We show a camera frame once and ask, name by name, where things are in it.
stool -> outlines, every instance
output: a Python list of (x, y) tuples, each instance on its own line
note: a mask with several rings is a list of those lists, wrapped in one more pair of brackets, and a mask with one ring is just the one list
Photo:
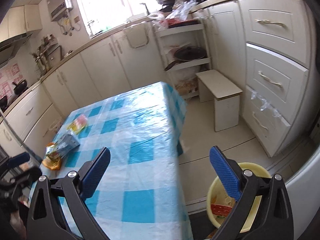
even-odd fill
[(214, 100), (214, 130), (218, 132), (238, 125), (242, 90), (217, 70), (196, 75), (200, 103)]

range hood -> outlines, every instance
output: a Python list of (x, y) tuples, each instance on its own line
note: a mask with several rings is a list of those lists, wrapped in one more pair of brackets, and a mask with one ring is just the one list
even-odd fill
[(14, 36), (0, 42), (0, 68), (15, 57), (20, 47), (30, 38), (31, 34), (26, 33)]

silver screw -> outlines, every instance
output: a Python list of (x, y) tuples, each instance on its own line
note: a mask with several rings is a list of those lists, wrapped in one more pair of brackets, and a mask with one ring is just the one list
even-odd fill
[(281, 177), (281, 175), (280, 175), (280, 174), (276, 174), (276, 175), (275, 175), (275, 179), (276, 179), (276, 180), (281, 180), (281, 179), (282, 179), (282, 177)]
[(69, 177), (69, 178), (74, 178), (76, 175), (77, 175), (77, 173), (76, 173), (75, 171), (70, 171), (70, 172), (68, 173), (68, 177)]
[(39, 178), (39, 181), (44, 181), (45, 180), (45, 176), (44, 175), (42, 175), (42, 176), (40, 176), (40, 178)]
[(250, 171), (250, 170), (245, 170), (244, 172), (243, 172), (243, 174), (245, 175), (245, 176), (247, 176), (247, 177), (251, 177), (252, 176), (252, 171)]

plastic table cover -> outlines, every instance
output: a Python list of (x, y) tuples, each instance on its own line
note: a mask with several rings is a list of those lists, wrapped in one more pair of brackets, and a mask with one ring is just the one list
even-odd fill
[[(49, 179), (62, 178), (107, 147), (110, 165), (85, 201), (106, 235), (111, 240), (193, 239), (177, 158), (185, 112), (185, 101), (163, 82), (83, 107), (70, 114), (54, 139), (85, 114), (88, 126), (78, 134), (80, 146), (66, 155), (59, 171), (40, 168)], [(65, 199), (60, 202), (71, 230), (80, 236)]]

yellow trash bin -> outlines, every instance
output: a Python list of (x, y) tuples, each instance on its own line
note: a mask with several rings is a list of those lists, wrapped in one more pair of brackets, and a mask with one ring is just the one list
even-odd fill
[[(255, 163), (239, 163), (239, 166), (242, 168), (242, 170), (251, 170), (256, 176), (259, 177), (265, 177), (265, 178), (271, 178), (270, 173), (263, 168), (262, 166), (255, 164)], [(256, 217), (256, 214), (258, 212), (258, 208), (260, 205), (262, 196), (257, 196), (253, 202), (252, 208), (250, 210), (250, 213), (247, 217), (247, 220), (245, 221), (240, 233), (244, 233), (250, 230), (253, 221)], [(225, 218), (219, 218), (217, 215), (212, 214), (211, 211), (211, 203), (212, 204), (218, 204), (218, 205), (227, 205), (226, 202), (232, 202), (234, 199), (230, 198), (225, 191), (219, 177), (216, 177), (214, 181), (212, 182), (208, 197), (207, 197), (207, 214), (211, 221), (211, 223), (216, 227), (219, 228)]]

